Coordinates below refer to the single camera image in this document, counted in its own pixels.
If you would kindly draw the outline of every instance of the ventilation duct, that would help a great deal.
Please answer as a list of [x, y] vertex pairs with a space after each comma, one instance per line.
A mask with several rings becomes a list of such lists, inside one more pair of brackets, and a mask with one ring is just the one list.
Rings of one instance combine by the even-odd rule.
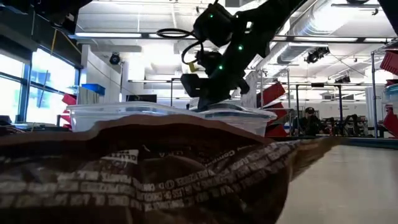
[[[287, 35], [330, 35], [353, 15], [349, 9], [332, 7], [334, 0], [319, 0], [294, 24]], [[288, 65], [299, 55], [311, 50], [314, 44], [293, 44], [279, 42], [271, 53], [262, 60], [257, 68], [262, 68], [267, 63]]]

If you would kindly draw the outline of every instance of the blue box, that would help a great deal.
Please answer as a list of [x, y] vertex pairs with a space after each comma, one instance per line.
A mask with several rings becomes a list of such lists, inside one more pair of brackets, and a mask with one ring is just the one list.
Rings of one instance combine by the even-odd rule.
[[88, 90], [92, 90], [96, 93], [98, 93], [100, 96], [105, 95], [105, 87], [99, 85], [99, 84], [81, 84], [81, 87], [86, 88]]

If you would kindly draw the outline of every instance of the brown bag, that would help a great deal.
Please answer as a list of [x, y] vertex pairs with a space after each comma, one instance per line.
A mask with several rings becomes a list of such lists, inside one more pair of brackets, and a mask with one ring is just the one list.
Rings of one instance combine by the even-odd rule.
[[274, 142], [219, 121], [135, 115], [0, 138], [2, 223], [275, 223], [336, 139]]

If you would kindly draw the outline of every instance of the person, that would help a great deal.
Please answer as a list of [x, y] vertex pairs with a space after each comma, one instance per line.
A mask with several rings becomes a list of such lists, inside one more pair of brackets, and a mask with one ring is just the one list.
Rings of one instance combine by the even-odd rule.
[[294, 135], [303, 134], [306, 136], [316, 136], [322, 134], [322, 124], [318, 117], [315, 115], [315, 110], [312, 107], [305, 109], [305, 116], [298, 120], [293, 121]]

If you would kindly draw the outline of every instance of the clear plastic bin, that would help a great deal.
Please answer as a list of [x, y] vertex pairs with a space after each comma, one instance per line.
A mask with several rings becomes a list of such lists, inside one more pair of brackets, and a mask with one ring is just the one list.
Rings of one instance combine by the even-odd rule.
[[206, 119], [223, 121], [229, 125], [264, 136], [267, 123], [277, 115], [270, 111], [243, 108], [238, 105], [218, 103], [199, 112]]
[[392, 105], [394, 113], [398, 114], [398, 84], [387, 86], [382, 94], [382, 102]]
[[171, 106], [157, 103], [134, 101], [113, 104], [73, 105], [68, 106], [72, 121], [72, 131], [87, 131], [94, 126], [96, 121], [109, 121], [134, 114], [146, 114], [152, 116], [165, 116], [171, 114], [185, 114], [203, 117], [202, 115]]
[[194, 112], [143, 101], [68, 106], [72, 121], [72, 131], [87, 131], [97, 121], [109, 121], [134, 114], [165, 116], [185, 114], [210, 120], [223, 121], [246, 131], [264, 135], [267, 122], [276, 119], [269, 111], [251, 110], [240, 106], [220, 103], [212, 105], [206, 111]]

